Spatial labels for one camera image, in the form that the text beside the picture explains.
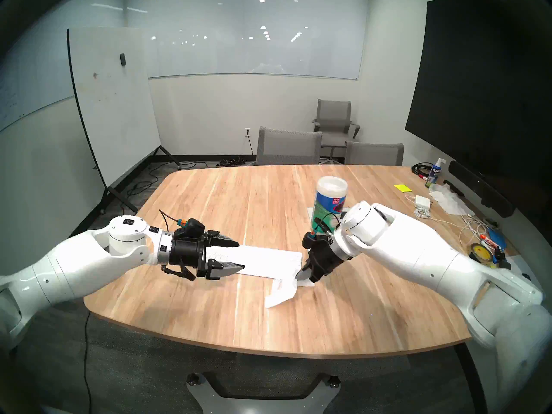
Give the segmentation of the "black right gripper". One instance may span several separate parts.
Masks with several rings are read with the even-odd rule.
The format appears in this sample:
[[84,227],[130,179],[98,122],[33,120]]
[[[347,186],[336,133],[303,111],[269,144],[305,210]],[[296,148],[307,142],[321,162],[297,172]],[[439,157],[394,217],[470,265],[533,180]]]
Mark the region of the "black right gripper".
[[315,285],[346,261],[346,251],[333,238],[305,238],[304,248],[308,258],[295,279],[306,285]]

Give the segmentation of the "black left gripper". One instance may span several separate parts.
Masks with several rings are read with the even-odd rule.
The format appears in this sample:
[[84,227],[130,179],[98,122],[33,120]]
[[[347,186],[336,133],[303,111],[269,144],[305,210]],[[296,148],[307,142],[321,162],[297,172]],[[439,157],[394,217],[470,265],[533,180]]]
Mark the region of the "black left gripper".
[[216,230],[200,231],[194,229],[177,229],[173,233],[169,252],[169,265],[177,265],[180,271],[168,270],[169,274],[180,278],[195,280],[188,268],[195,268],[200,278],[220,280],[236,274],[245,268],[243,264],[228,261],[206,260],[206,247],[238,247],[240,244]]

